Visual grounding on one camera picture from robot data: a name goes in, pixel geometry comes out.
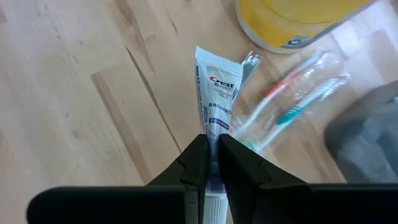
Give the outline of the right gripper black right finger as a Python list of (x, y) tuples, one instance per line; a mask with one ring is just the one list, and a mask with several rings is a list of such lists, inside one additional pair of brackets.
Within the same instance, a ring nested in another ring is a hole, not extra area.
[(234, 224), (398, 224), (398, 184), (309, 184), (229, 134), (219, 165)]

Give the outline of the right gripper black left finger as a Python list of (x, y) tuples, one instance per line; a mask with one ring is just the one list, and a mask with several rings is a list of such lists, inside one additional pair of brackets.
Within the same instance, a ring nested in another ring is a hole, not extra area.
[(145, 186), (55, 187), (36, 195), (28, 224), (202, 224), (208, 140), (199, 134)]

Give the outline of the clear orange toothbrush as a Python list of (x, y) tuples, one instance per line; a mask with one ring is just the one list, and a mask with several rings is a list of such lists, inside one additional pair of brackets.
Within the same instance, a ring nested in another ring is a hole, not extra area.
[(241, 120), (238, 117), (234, 128), (229, 132), (233, 137), (239, 138), (244, 131), (252, 125), (258, 116), (262, 113), (265, 107), (279, 94), (282, 93), (293, 81), (298, 77), (308, 78), (311, 73), (314, 73), (317, 68), (339, 68), (343, 58), (331, 51), (321, 51), (309, 57), (307, 60), (293, 68), (281, 81), (275, 84), (265, 95), (262, 96), (259, 103), (254, 107), (253, 111), (245, 119)]

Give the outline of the white Crest toothpaste tube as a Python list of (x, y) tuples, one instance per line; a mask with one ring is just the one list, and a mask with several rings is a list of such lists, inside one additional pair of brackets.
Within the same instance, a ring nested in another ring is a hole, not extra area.
[(203, 224), (226, 224), (228, 198), (220, 176), (219, 136), (229, 133), (243, 78), (243, 65), (195, 49), (198, 109), (210, 147), (210, 175), (206, 183)]

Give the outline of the grey plastic bin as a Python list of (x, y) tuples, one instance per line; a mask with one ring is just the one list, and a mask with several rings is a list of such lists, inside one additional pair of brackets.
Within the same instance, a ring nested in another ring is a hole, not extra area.
[(324, 139), (347, 182), (398, 183), (398, 80), (342, 111)]

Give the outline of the clear wrapped silver toiletry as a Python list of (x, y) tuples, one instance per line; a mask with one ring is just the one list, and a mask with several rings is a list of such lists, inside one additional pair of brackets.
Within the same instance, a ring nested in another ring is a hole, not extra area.
[(244, 88), (251, 75), (256, 71), (256, 68), (261, 64), (262, 56), (250, 51), (247, 57), (242, 61), (243, 77), (240, 90)]

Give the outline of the yellow Lysol wipes canister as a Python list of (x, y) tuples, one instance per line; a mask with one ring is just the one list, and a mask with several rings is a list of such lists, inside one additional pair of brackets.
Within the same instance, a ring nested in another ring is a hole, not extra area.
[(234, 0), (239, 25), (259, 47), (292, 54), (377, 0)]

